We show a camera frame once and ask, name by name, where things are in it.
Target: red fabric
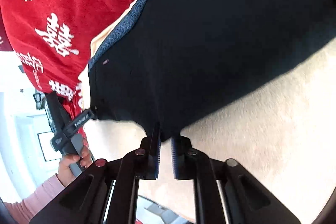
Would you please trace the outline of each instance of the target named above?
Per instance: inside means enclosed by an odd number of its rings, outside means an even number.
[[[78,100],[79,100],[78,95],[75,94],[71,102],[64,100],[62,104],[65,110],[70,114],[71,120],[73,120],[82,111],[82,109],[78,107],[77,104],[74,103],[74,102],[78,102]],[[81,127],[77,133],[81,134],[84,138],[87,138],[83,127]]]
[[[2,15],[0,11],[0,51],[2,52],[11,52],[13,51],[12,46],[9,43],[5,27],[2,21]]]
[[[134,0],[1,0],[9,41],[36,89],[76,100],[90,42]]]

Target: screw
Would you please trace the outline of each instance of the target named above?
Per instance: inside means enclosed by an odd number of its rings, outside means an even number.
[[[95,164],[97,167],[103,167],[106,164],[106,160],[104,159],[96,160]]]
[[[226,161],[226,164],[227,164],[228,166],[230,166],[230,167],[235,167],[235,166],[238,165],[238,162],[237,162],[236,160],[234,160],[234,159],[228,159],[228,160]]]
[[[198,151],[194,148],[190,148],[188,150],[188,154],[191,155],[191,156],[195,156],[195,155],[197,155],[197,153],[198,153]]]
[[[146,153],[146,150],[144,150],[143,148],[139,148],[135,151],[135,154],[137,156],[143,156],[143,155],[145,155],[145,153]]]

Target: pink shirt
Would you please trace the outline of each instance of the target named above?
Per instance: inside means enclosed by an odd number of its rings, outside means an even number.
[[[37,187],[35,192],[28,198],[25,198],[20,203],[5,203],[5,206],[18,224],[28,224],[40,210],[63,190],[64,186],[54,175]]]

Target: human hand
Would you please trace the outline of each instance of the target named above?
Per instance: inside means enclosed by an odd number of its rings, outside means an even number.
[[[92,164],[91,152],[87,146],[83,147],[81,157],[68,154],[60,160],[56,176],[64,187],[67,187],[76,178],[71,172],[69,165],[75,164],[79,160],[81,166],[85,168],[88,168]]]

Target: beige carpet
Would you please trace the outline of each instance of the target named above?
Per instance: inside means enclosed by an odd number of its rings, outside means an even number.
[[[336,186],[336,40],[293,71],[185,128],[195,148],[233,157],[301,221],[316,218]],[[96,158],[114,160],[139,147],[143,130],[130,122],[90,121]],[[192,182],[174,181],[170,143],[160,175],[139,193],[194,220]]]

